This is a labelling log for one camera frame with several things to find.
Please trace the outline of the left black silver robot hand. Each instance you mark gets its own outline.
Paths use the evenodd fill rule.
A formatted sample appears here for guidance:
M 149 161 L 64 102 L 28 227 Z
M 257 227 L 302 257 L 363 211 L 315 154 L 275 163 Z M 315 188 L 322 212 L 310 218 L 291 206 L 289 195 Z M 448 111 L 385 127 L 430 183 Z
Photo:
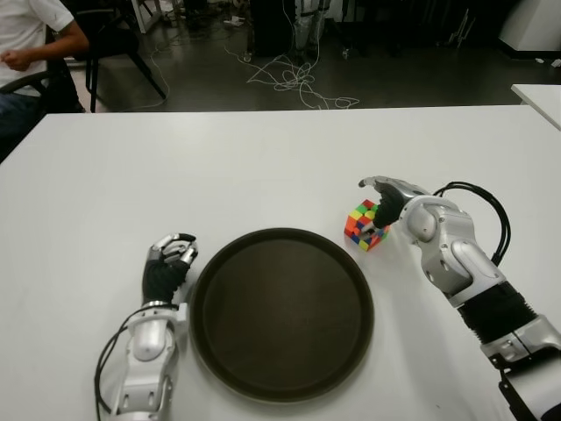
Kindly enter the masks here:
M 142 277 L 142 303 L 171 303 L 174 293 L 186 281 L 198 255 L 196 237 L 171 233 L 148 250 Z

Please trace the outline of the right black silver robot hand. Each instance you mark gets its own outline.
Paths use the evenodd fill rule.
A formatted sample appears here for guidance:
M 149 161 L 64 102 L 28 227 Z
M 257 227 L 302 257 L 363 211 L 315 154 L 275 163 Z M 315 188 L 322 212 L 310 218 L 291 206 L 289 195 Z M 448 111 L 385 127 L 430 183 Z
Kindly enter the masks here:
M 373 221 L 361 228 L 360 238 L 373 234 L 398 220 L 406 204 L 417 196 L 427 196 L 429 191 L 400 179 L 376 175 L 359 181 L 358 186 L 373 187 L 380 194 L 378 209 Z

